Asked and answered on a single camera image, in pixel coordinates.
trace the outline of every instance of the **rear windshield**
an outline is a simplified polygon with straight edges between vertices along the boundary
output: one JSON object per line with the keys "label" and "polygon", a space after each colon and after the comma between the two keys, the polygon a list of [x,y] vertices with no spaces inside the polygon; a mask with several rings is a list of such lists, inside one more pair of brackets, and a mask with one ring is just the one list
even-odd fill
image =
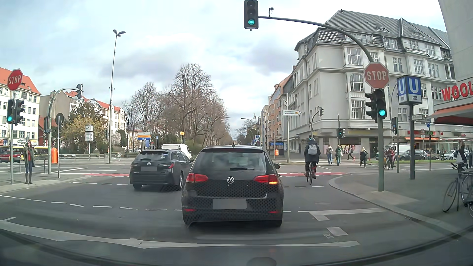
{"label": "rear windshield", "polygon": [[231,168],[241,168],[244,170],[266,171],[266,158],[264,152],[256,150],[252,152],[244,149],[228,151],[228,150],[204,150],[197,156],[194,162],[195,170],[212,169],[226,170]]}
{"label": "rear windshield", "polygon": [[137,160],[167,161],[169,152],[167,151],[142,151],[136,156]]}

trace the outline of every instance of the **street lamp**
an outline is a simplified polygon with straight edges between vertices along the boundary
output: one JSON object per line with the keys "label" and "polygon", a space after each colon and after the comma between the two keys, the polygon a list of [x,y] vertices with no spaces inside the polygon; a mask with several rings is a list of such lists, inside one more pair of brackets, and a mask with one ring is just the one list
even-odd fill
{"label": "street lamp", "polygon": [[122,34],[124,34],[124,31],[117,32],[116,29],[114,29],[115,33],[115,46],[114,46],[114,59],[112,61],[112,82],[110,84],[110,106],[108,110],[108,163],[112,163],[112,96],[114,92],[114,65],[115,65],[115,51],[117,48],[117,38],[121,37]]}

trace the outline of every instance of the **taillight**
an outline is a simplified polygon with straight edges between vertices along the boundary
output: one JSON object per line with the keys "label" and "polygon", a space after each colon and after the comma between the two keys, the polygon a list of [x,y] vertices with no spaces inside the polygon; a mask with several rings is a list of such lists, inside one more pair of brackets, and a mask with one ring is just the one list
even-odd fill
{"label": "taillight", "polygon": [[270,184],[270,185],[277,185],[278,182],[279,182],[278,177],[275,174],[257,176],[255,178],[253,178],[253,181],[256,181],[256,182],[259,182],[259,183]]}
{"label": "taillight", "polygon": [[209,178],[206,175],[189,173],[185,181],[188,183],[197,183],[205,182],[207,180],[209,180]]}

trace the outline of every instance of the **woman standing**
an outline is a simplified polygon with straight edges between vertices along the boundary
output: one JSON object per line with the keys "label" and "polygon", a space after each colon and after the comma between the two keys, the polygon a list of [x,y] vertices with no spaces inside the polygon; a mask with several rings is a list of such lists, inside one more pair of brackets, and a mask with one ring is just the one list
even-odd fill
{"label": "woman standing", "polygon": [[[26,146],[23,148],[23,160],[25,161],[25,184],[31,183],[31,175],[33,173],[33,167],[35,166],[35,150],[31,146],[31,141],[28,141]],[[28,183],[28,172],[30,174],[30,181]]]}

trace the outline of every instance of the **black volkswagen hatchback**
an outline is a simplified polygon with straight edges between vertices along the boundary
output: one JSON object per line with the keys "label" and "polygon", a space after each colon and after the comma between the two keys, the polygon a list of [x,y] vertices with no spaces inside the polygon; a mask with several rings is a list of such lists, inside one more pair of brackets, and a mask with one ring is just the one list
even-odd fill
{"label": "black volkswagen hatchback", "polygon": [[184,223],[264,220],[281,226],[284,192],[279,167],[261,147],[204,148],[183,187]]}
{"label": "black volkswagen hatchback", "polygon": [[182,189],[193,159],[180,150],[144,150],[130,165],[130,183],[135,189],[143,185],[174,185]]}

